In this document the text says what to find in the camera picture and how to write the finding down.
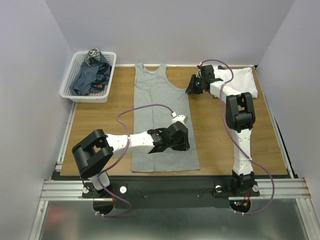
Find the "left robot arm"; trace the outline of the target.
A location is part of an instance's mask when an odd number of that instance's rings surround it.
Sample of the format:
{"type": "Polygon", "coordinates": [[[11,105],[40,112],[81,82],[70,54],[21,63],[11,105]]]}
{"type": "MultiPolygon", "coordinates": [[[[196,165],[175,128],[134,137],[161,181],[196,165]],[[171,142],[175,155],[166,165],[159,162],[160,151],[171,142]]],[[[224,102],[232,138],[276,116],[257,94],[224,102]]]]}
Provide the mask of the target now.
{"type": "Polygon", "coordinates": [[[72,155],[80,177],[93,184],[100,197],[111,193],[107,173],[102,173],[108,161],[126,153],[154,154],[166,149],[187,151],[190,148],[189,131],[184,123],[177,121],[167,128],[157,128],[127,135],[106,134],[102,129],[91,132],[72,148],[72,155]]]}

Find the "grey tank top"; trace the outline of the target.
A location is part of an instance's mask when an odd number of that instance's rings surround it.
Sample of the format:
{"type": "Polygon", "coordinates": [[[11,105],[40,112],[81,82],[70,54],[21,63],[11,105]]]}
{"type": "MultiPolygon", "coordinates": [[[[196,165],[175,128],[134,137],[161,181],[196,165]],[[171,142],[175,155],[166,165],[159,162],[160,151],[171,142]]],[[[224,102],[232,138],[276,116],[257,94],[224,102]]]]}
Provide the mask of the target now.
{"type": "MultiPolygon", "coordinates": [[[[142,133],[150,129],[167,128],[172,123],[171,108],[178,115],[191,118],[189,99],[184,89],[174,86],[167,78],[167,66],[161,64],[157,70],[150,71],[142,63],[135,65],[134,107],[142,107],[133,112],[133,132],[142,133]]],[[[200,169],[195,134],[191,119],[187,120],[187,151],[171,148],[164,152],[132,154],[132,172],[179,172],[200,169]]]]}

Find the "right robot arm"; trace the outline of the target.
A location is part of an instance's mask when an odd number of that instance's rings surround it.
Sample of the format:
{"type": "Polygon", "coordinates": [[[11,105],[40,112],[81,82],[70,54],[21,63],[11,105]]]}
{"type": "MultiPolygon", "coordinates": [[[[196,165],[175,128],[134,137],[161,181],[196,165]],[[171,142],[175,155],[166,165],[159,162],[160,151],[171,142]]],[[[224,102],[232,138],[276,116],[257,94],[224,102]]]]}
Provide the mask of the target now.
{"type": "Polygon", "coordinates": [[[200,95],[204,91],[220,100],[223,123],[233,142],[234,164],[229,184],[230,191],[242,195],[255,185],[251,157],[251,133],[256,121],[253,97],[249,92],[240,92],[227,86],[214,73],[211,65],[198,65],[185,90],[187,94],[200,95]]]}

